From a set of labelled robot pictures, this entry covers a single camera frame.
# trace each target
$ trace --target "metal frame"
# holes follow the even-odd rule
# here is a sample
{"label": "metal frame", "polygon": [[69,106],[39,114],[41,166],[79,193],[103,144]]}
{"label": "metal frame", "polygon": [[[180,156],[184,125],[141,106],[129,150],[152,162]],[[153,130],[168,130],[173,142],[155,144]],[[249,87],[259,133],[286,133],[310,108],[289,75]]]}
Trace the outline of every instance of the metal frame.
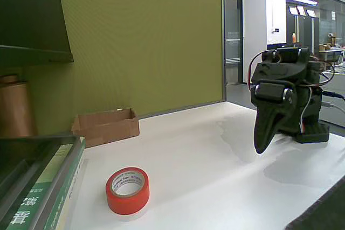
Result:
{"label": "metal frame", "polygon": [[222,14],[222,96],[223,101],[226,101],[226,65],[225,65],[225,4],[224,0],[221,2],[221,14]]}

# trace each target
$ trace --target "gray floor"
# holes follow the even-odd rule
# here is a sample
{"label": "gray floor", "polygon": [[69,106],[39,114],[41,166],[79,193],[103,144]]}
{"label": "gray floor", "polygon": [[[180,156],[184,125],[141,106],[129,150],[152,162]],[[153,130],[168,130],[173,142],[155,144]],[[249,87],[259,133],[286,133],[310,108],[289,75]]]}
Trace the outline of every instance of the gray floor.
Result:
{"label": "gray floor", "polygon": [[[245,84],[228,84],[226,87],[226,98],[228,102],[256,110],[256,107],[250,101],[250,93]],[[329,125],[331,133],[345,137],[345,128],[328,122],[324,123]]]}

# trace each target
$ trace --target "ceiling light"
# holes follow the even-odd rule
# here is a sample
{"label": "ceiling light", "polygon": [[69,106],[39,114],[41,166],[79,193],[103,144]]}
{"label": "ceiling light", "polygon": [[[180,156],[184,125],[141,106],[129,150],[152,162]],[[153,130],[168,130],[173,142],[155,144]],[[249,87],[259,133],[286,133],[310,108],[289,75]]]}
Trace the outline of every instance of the ceiling light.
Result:
{"label": "ceiling light", "polygon": [[318,2],[312,1],[312,0],[292,0],[292,1],[300,2],[300,3],[305,3],[305,4],[308,4],[308,5],[317,5],[318,4]]}

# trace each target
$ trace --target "red tape roll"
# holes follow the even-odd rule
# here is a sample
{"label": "red tape roll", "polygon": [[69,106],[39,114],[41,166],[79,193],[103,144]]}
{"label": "red tape roll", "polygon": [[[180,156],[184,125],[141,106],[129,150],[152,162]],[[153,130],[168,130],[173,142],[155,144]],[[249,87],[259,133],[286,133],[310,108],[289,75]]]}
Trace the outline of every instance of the red tape roll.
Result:
{"label": "red tape roll", "polygon": [[140,168],[123,168],[109,178],[106,193],[112,211],[120,215],[133,214],[149,200],[149,178]]}

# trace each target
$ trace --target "cardboard box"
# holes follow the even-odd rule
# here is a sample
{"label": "cardboard box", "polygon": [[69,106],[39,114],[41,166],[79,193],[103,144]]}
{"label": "cardboard box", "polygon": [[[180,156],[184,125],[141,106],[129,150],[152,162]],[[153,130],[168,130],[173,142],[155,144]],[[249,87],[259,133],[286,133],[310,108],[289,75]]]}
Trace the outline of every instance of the cardboard box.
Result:
{"label": "cardboard box", "polygon": [[89,148],[139,135],[139,122],[132,109],[79,114],[72,132],[85,137]]}

